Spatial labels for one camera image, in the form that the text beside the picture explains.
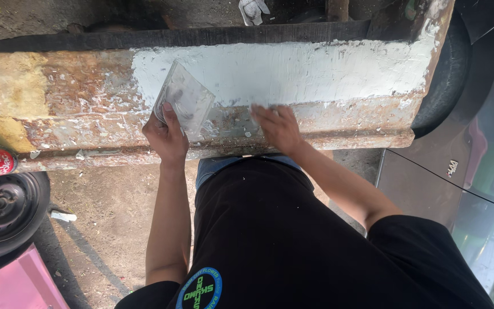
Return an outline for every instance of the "can label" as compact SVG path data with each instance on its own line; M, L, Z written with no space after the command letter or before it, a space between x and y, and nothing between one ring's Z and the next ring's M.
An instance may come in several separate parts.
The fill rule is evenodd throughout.
M12 173L17 168L17 158L10 152L0 149L0 175Z

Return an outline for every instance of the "blue jeans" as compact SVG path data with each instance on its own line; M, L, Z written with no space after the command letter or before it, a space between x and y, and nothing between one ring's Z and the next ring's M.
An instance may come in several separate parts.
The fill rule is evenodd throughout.
M300 166L298 166L298 164L296 164L295 161L292 160L292 158L284 156L280 153L277 153L276 155L267 154L257 157L279 161L286 165L290 165L291 167L296 168L299 171L302 170ZM225 167L226 165L237 162L242 158L243 157L218 157L199 160L198 176L196 177L196 190L199 190L199 187L202 185L202 183L204 183L205 180L207 180L209 177L213 176L218 170Z

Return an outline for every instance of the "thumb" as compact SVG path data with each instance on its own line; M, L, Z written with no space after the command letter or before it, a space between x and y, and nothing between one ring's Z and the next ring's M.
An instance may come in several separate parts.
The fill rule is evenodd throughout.
M177 115L173 110L173 106L169 102L163 103L163 116L169 127L169 134L171 136L184 136L181 132L180 123L178 122Z

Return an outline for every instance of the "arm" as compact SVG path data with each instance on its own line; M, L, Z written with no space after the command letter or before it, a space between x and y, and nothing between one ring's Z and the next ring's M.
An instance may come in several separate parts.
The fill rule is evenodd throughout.
M169 103L164 104L168 127L154 113L142 133L159 154L160 177L152 228L146 248L146 285L160 281L182 283L190 260L190 208L184 162L188 152L186 137Z
M266 140L308 172L329 198L367 231L381 218L402 214L401 210L372 184L327 158L304 141L289 107L278 106L277 114L274 110L260 106L253 106L252 110Z

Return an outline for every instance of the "steel wheel rim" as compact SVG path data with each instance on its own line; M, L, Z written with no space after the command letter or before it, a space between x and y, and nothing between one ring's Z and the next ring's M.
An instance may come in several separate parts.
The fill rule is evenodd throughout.
M39 185L33 175L0 176L0 241L18 235L31 223L38 200Z

